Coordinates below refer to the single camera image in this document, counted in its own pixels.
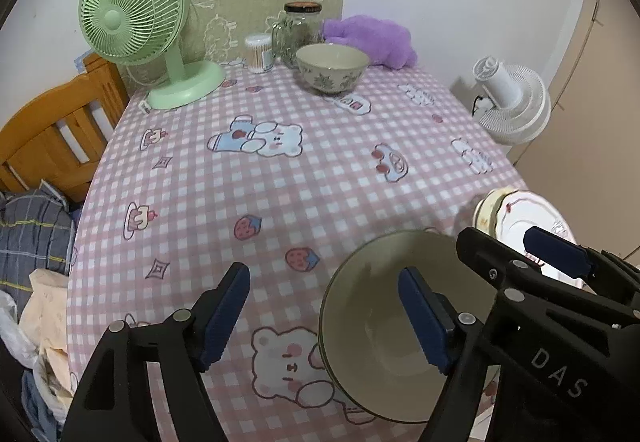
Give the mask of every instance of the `plaid blanket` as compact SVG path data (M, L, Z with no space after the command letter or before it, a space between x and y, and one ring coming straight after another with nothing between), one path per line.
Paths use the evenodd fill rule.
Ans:
M69 274L76 227L68 209L65 196L45 181L25 193L0 192L0 289L14 298L18 317L35 269Z

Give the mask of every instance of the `large bowl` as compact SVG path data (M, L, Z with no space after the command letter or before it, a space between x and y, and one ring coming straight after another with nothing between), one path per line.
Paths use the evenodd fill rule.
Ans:
M312 44L298 49L300 74L309 85L326 94L352 90L369 66L369 56L347 45Z
M415 266L458 312L485 321L495 289L456 256L455 240L400 231L355 251L322 300L318 340L324 366L357 405L393 422L428 421L445 383L430 365L398 297L398 274ZM495 375L487 374L485 384Z

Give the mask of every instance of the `wooden bed frame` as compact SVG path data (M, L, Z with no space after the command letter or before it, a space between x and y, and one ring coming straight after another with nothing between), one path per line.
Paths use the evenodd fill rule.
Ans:
M88 105L98 101L115 128L129 101L114 64L90 54L84 65L86 74L42 93L0 130L0 189L25 191L44 179L71 200L84 200L107 145ZM88 162L78 161L71 151L56 126L59 120L67 124Z

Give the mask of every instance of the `checkered tablecloth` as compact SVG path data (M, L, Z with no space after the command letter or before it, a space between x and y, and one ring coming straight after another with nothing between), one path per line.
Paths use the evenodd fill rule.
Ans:
M222 87L175 111L144 114L135 95L118 124L76 238L72 379L110 322L159 323L239 261L252 289L204 374L229 440L415 442L421 426L373 418L329 382L316 347L324 289L364 242L455 234L474 197L523 181L421 70L372 67L329 98L282 66L227 69ZM150 380L162 438L175 441L156 365Z

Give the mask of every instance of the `fan base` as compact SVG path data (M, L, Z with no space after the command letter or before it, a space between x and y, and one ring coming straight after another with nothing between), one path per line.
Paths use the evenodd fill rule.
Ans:
M185 78L165 81L149 91L146 102L156 110L178 108L206 96L225 80L225 70L212 61L194 61L184 66Z

